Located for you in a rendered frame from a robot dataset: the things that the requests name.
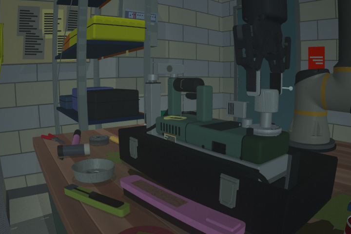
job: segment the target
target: green utility knife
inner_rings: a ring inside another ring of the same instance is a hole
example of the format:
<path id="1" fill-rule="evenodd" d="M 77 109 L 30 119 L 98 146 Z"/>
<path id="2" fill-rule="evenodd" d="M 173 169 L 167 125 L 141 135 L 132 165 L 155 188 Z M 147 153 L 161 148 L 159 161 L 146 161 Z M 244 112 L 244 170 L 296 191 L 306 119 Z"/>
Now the green utility knife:
<path id="1" fill-rule="evenodd" d="M 108 213 L 124 217 L 130 213 L 130 204 L 113 199 L 75 184 L 64 187 L 65 194 Z"/>

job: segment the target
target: green machine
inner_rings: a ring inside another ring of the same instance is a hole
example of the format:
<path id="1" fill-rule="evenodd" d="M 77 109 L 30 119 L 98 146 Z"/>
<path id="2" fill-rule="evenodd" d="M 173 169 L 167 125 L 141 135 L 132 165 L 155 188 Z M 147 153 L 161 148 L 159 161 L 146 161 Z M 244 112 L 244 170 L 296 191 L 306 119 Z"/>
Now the green machine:
<path id="1" fill-rule="evenodd" d="M 186 92 L 186 98 L 196 99 L 196 113 L 182 112 L 181 92 Z M 156 118 L 156 132 L 173 142 L 182 141 L 228 156 L 227 159 L 248 162 L 248 166 L 263 165 L 286 155 L 290 135 L 271 122 L 272 113 L 278 111 L 278 91 L 263 89 L 262 93 L 255 100 L 255 110 L 261 114 L 260 124 L 245 118 L 245 103 L 241 108 L 242 122 L 225 121 L 212 118 L 212 86 L 204 85 L 200 78 L 169 78 L 168 111 Z M 238 109 L 237 103 L 228 108 Z"/>

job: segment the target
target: purple handle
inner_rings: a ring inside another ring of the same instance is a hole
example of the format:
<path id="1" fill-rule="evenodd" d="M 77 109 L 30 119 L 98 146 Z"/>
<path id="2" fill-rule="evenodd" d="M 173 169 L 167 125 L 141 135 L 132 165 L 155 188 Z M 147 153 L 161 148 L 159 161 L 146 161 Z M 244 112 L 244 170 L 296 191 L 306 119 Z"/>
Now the purple handle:
<path id="1" fill-rule="evenodd" d="M 74 136 L 73 136 L 73 141 L 72 145 L 79 145 L 79 140 L 80 140 L 80 130 L 77 129 L 74 131 Z"/>

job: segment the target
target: floor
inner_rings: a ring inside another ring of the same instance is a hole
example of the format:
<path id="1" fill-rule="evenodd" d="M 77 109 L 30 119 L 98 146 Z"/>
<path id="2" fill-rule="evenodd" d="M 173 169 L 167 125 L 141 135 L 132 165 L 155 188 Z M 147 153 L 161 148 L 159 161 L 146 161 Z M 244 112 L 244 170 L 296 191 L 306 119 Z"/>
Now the floor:
<path id="1" fill-rule="evenodd" d="M 336 141 L 327 153 L 338 157 L 332 197 L 351 196 L 351 143 Z M 4 179 L 9 196 L 12 234 L 56 234 L 47 186 L 42 173 Z M 311 219 L 309 223 L 319 221 Z"/>

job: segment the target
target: yellow handle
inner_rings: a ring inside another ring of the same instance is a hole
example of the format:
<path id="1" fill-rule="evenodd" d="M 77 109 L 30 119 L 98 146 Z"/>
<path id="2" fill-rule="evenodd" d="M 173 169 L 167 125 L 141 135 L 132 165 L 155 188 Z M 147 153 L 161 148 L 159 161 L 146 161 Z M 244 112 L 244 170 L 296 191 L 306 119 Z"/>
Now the yellow handle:
<path id="1" fill-rule="evenodd" d="M 113 141 L 114 143 L 119 144 L 119 141 L 118 141 L 118 137 L 117 137 L 117 136 L 111 136 L 109 139 L 110 139 L 111 141 Z"/>

